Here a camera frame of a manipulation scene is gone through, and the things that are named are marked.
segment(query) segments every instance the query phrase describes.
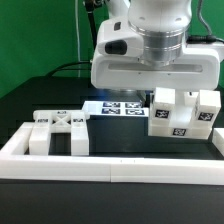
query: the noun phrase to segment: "white block with tags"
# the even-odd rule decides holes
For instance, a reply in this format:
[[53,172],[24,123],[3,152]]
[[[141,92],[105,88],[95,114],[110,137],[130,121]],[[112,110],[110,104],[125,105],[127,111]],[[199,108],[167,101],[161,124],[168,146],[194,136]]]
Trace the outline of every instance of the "white block with tags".
[[30,155],[48,155],[51,141],[51,112],[40,112],[35,121],[30,140]]
[[72,156],[89,155],[89,136],[84,112],[71,114],[71,154]]

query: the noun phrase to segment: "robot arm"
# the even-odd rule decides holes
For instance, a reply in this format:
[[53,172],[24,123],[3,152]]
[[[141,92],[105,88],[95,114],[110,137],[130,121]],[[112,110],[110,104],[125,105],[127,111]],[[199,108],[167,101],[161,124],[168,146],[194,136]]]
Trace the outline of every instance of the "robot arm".
[[92,83],[114,89],[215,89],[224,45],[187,44],[190,21],[191,0],[132,0],[126,15],[100,27]]

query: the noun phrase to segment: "black table surface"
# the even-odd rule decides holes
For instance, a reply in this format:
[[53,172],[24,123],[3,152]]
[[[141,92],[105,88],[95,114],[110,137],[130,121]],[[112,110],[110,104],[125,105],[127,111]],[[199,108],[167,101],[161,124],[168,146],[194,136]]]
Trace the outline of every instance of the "black table surface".
[[[85,100],[138,101],[133,91],[97,90],[89,79],[32,78],[0,99],[0,147],[35,110],[81,109]],[[91,116],[91,156],[223,160],[208,140],[147,135],[147,118]],[[214,127],[224,127],[223,110]],[[50,155],[70,155],[52,135]],[[0,180],[0,223],[224,223],[224,187]]]

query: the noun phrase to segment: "green backdrop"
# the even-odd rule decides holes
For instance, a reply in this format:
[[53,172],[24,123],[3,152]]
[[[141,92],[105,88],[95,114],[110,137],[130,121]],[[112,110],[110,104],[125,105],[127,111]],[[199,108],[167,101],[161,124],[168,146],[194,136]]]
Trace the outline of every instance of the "green backdrop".
[[[191,33],[206,34],[196,20],[197,0],[192,1]],[[224,38],[223,0],[205,0],[203,15],[215,35]],[[99,26],[107,12],[95,12]],[[0,0],[0,97],[33,76],[77,60],[75,0]],[[92,58],[87,15],[79,0],[81,59]],[[77,72],[61,75],[76,76]],[[222,65],[220,84],[224,86]]]

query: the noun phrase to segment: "white foam block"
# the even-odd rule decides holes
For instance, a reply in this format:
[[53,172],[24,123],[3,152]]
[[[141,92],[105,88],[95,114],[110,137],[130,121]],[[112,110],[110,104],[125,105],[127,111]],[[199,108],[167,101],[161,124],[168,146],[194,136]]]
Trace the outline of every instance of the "white foam block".
[[0,150],[0,155],[24,155],[29,147],[29,138],[34,123],[23,123],[10,141]]
[[175,90],[156,88],[151,119],[154,124],[168,125],[175,107]]
[[84,112],[73,112],[71,115],[71,154],[89,155],[89,135]]
[[221,108],[219,91],[200,90],[192,111],[191,126],[211,128]]
[[214,128],[212,143],[224,156],[224,128]]
[[48,155],[51,140],[52,114],[40,112],[33,127],[29,150],[30,155]]

